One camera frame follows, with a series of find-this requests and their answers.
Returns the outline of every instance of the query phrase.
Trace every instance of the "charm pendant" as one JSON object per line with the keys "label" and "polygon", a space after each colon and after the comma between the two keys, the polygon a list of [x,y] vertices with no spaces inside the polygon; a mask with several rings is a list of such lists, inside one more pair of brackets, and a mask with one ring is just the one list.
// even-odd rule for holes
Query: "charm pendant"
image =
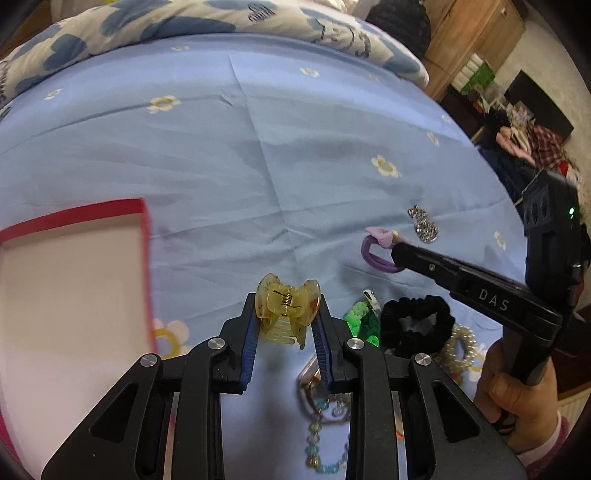
{"label": "charm pendant", "polygon": [[408,214],[415,220],[414,229],[416,230],[418,237],[421,239],[421,242],[430,244],[437,239],[439,227],[429,218],[424,209],[415,205],[408,209]]}

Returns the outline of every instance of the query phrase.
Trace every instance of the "metal screw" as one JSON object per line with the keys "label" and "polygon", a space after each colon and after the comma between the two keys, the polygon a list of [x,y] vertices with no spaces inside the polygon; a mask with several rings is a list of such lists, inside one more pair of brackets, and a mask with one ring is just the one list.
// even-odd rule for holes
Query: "metal screw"
{"label": "metal screw", "polygon": [[424,367],[426,367],[427,365],[431,365],[431,357],[428,356],[426,353],[417,353],[414,356],[414,361]]}
{"label": "metal screw", "polygon": [[347,340],[347,346],[353,350],[361,350],[365,346],[365,342],[361,338],[350,338]]}
{"label": "metal screw", "polygon": [[148,353],[148,355],[144,355],[142,359],[139,361],[142,367],[153,367],[158,362],[158,357],[153,353]]}
{"label": "metal screw", "polygon": [[220,348],[223,348],[224,345],[226,345],[226,341],[220,337],[210,338],[207,342],[207,346],[212,350],[219,350]]}

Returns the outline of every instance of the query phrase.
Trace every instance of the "black scrunchie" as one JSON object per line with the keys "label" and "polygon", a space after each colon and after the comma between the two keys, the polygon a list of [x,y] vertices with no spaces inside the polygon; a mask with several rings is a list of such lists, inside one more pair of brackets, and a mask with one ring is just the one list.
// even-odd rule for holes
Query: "black scrunchie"
{"label": "black scrunchie", "polygon": [[[402,331],[400,319],[410,317],[423,320],[436,314],[435,325],[426,335],[412,330]],[[411,358],[416,353],[437,353],[452,336],[456,319],[450,315],[449,306],[441,297],[427,295],[424,299],[401,298],[384,305],[380,317],[380,347],[394,349],[394,355]]]}

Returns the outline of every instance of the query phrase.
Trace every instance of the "black monitor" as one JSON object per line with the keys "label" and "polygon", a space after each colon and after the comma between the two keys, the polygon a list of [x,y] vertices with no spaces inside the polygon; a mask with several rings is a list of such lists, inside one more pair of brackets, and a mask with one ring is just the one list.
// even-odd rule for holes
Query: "black monitor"
{"label": "black monitor", "polygon": [[523,70],[505,92],[505,98],[515,105],[520,100],[534,114],[535,122],[566,140],[573,131],[573,124],[564,116],[552,99]]}

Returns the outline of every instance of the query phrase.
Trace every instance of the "hair claw clip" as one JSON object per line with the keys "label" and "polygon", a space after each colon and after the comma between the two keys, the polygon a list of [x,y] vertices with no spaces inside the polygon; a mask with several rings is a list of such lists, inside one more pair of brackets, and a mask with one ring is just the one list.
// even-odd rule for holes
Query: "hair claw clip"
{"label": "hair claw clip", "polygon": [[307,280],[300,288],[284,285],[277,275],[263,277],[255,295],[256,316],[261,319],[259,338],[293,345],[306,344],[306,327],[318,313],[320,285]]}

